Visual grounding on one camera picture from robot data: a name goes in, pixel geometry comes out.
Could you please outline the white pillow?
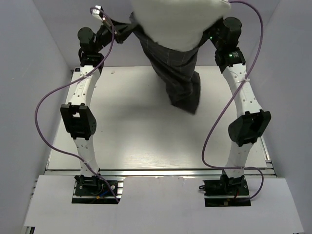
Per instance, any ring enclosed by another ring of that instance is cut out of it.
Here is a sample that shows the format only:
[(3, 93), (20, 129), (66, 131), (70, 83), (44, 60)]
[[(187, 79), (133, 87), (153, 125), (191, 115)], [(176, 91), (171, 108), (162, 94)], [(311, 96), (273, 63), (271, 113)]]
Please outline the white pillow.
[(194, 49), (201, 34), (231, 8), (220, 0), (133, 0), (131, 4), (149, 38), (182, 52)]

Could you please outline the dark grey checked pillowcase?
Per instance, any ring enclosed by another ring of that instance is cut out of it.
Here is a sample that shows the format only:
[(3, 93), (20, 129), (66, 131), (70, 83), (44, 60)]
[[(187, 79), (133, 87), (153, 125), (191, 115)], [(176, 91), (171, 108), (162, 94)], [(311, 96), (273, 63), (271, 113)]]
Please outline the dark grey checked pillowcase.
[(208, 40), (208, 33), (201, 34), (201, 40), (194, 49), (179, 52), (152, 41), (139, 25), (133, 12), (129, 20), (137, 25), (133, 33), (139, 39), (152, 68), (164, 81), (171, 104), (194, 115), (199, 106), (201, 89), (200, 75), (195, 71), (195, 66), (199, 48)]

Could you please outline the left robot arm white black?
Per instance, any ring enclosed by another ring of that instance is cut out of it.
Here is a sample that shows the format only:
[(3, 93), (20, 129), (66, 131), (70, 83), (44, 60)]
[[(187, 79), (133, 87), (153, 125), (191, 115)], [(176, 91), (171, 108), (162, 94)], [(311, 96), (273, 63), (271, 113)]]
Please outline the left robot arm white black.
[(80, 175), (77, 180), (88, 179), (86, 189), (94, 195), (103, 189), (103, 182), (95, 178), (99, 173), (93, 146), (97, 121), (90, 110), (93, 91), (105, 59), (100, 51), (111, 42), (122, 44), (132, 34), (133, 29), (135, 25), (113, 21), (103, 23), (96, 33), (89, 27), (78, 31), (80, 67), (74, 71), (78, 82), (72, 97), (61, 106), (60, 112), (65, 129), (73, 139), (80, 158)]

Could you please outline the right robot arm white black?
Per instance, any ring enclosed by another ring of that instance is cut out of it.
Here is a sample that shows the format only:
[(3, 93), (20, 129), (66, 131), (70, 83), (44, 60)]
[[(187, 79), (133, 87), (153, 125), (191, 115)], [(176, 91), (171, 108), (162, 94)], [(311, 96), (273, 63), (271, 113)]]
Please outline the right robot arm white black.
[(262, 137), (272, 116), (258, 103), (248, 79), (246, 61), (238, 47), (242, 23), (234, 17), (218, 20), (210, 29), (215, 62), (232, 93), (237, 118), (228, 127), (232, 141), (228, 161), (222, 170), (221, 191), (232, 194), (244, 179), (244, 168), (252, 147)]

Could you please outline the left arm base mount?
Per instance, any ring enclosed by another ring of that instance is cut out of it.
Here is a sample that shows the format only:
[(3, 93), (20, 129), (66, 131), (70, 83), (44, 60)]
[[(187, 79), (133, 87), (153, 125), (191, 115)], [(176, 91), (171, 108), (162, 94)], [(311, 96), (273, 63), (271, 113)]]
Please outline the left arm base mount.
[(96, 176), (74, 176), (75, 186), (72, 204), (113, 204), (117, 205), (121, 198), (121, 181), (108, 180), (107, 185)]

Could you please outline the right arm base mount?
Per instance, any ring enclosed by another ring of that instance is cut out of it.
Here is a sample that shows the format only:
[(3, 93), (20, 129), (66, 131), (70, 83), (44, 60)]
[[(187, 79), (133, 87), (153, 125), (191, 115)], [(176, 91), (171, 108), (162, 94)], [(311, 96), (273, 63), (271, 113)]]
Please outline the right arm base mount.
[(250, 193), (244, 176), (204, 180), (198, 188), (204, 193), (206, 207), (248, 207), (251, 206)]

